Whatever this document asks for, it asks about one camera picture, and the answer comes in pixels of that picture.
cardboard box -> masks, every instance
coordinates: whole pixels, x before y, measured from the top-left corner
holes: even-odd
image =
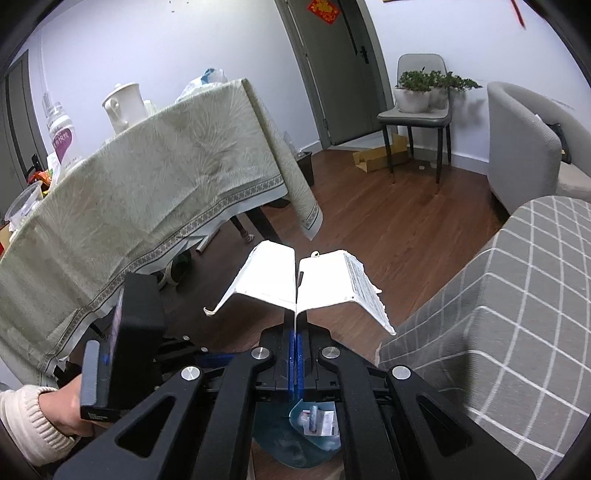
[[[394,135],[393,141],[390,143],[390,149],[392,151],[392,162],[394,165],[404,163],[408,160],[406,137]],[[361,168],[364,172],[386,168],[388,167],[386,147],[355,152],[353,153],[353,162],[355,162],[357,168]]]

human hand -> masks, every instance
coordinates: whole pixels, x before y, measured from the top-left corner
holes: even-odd
[[[93,434],[92,422],[80,418],[81,385],[82,375],[78,375],[65,387],[39,395],[41,412],[66,437],[90,437]]]

gray armchair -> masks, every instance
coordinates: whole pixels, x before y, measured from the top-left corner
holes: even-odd
[[[546,195],[591,201],[591,133],[578,120],[552,100],[510,83],[489,83],[488,99],[488,182],[509,213]],[[547,126],[556,123],[571,164],[561,161],[561,141]]]

knit sleeve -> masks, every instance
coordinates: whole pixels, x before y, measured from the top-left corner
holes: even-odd
[[[43,415],[39,395],[51,387],[26,385],[0,393],[0,420],[33,466],[56,462],[70,453],[76,439],[62,435]]]

plastic cup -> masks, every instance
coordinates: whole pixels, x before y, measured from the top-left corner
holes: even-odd
[[[19,230],[23,220],[31,213],[35,204],[43,200],[43,194],[41,193],[42,184],[43,182],[36,181],[29,185],[7,210],[4,219],[11,223],[15,232]]]

